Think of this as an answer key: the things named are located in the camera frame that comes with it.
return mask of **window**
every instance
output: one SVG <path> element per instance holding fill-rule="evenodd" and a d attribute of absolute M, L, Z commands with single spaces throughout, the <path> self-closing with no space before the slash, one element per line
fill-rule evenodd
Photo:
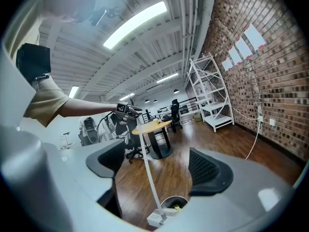
<path fill-rule="evenodd" d="M 240 54 L 242 55 L 242 57 L 244 59 L 248 59 L 251 57 L 252 52 L 250 50 L 250 48 L 248 47 L 248 45 L 245 43 L 245 41 L 243 40 L 243 38 L 239 38 L 236 43 L 235 43 L 236 47 L 238 48 Z"/>
<path fill-rule="evenodd" d="M 258 30 L 251 23 L 246 28 L 244 33 L 249 39 L 255 51 L 264 48 L 266 41 L 263 39 L 262 35 L 258 32 Z"/>
<path fill-rule="evenodd" d="M 228 71 L 229 69 L 231 69 L 233 67 L 233 64 L 232 64 L 232 62 L 229 58 L 226 58 L 226 60 L 222 62 L 222 65 L 223 65 L 225 71 Z"/>
<path fill-rule="evenodd" d="M 242 60 L 241 60 L 241 58 L 240 58 L 240 56 L 239 56 L 239 54 L 238 54 L 238 52 L 237 52 L 237 50 L 236 50 L 236 48 L 234 46 L 232 46 L 230 48 L 228 53 L 230 54 L 234 64 L 236 64 L 236 65 L 241 64 Z"/>

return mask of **ceiling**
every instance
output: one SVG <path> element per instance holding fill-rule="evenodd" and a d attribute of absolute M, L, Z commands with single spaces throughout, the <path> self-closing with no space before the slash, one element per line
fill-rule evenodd
<path fill-rule="evenodd" d="M 113 50 L 103 46 L 127 19 L 160 1 L 165 2 L 167 12 L 129 33 Z M 199 55 L 206 36 L 208 25 L 205 29 L 203 23 L 210 14 L 205 15 L 204 4 L 205 0 L 96 0 L 96 9 L 117 6 L 120 17 L 104 16 L 96 27 L 89 21 L 44 21 L 40 45 L 51 49 L 51 75 L 66 94 L 78 85 L 79 99 L 89 94 L 117 101 L 131 92 L 145 97 L 184 82 L 187 56 Z M 176 72 L 177 77 L 147 91 L 157 85 L 156 80 Z"/>

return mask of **hair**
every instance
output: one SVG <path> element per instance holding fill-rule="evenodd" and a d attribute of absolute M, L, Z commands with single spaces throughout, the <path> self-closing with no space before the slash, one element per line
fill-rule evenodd
<path fill-rule="evenodd" d="M 80 10 L 76 22 L 83 22 L 86 21 L 91 14 L 93 13 L 93 10 L 96 5 L 96 0 L 86 0 L 87 2 L 82 6 L 82 9 Z"/>

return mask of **black table base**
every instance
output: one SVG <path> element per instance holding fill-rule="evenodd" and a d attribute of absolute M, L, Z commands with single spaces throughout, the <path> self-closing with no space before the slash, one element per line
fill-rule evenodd
<path fill-rule="evenodd" d="M 166 144 L 160 146 L 156 141 L 155 134 L 153 132 L 148 133 L 148 137 L 152 146 L 152 149 L 150 149 L 150 155 L 153 159 L 163 159 L 165 157 L 168 157 L 172 153 L 169 144 L 169 138 L 165 131 L 165 128 L 162 128 L 162 131 L 166 140 Z"/>

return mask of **wooden floor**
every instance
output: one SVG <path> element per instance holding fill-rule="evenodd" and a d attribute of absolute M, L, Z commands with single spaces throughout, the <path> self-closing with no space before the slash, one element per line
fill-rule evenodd
<path fill-rule="evenodd" d="M 227 126 L 214 133 L 209 125 L 195 121 L 185 123 L 182 131 L 172 133 L 169 130 L 168 136 L 173 149 L 169 157 L 154 160 L 148 154 L 160 202 L 173 195 L 188 199 L 192 185 L 188 170 L 190 147 L 246 158 L 255 140 L 254 136 L 237 126 Z M 158 143 L 164 143 L 164 140 L 159 140 Z M 291 185 L 301 173 L 301 168 L 296 163 L 259 139 L 249 159 L 267 166 Z M 147 217 L 156 209 L 156 205 L 143 159 L 133 159 L 132 164 L 125 159 L 116 176 L 116 188 L 123 219 L 153 231 L 155 228 L 148 225 Z"/>

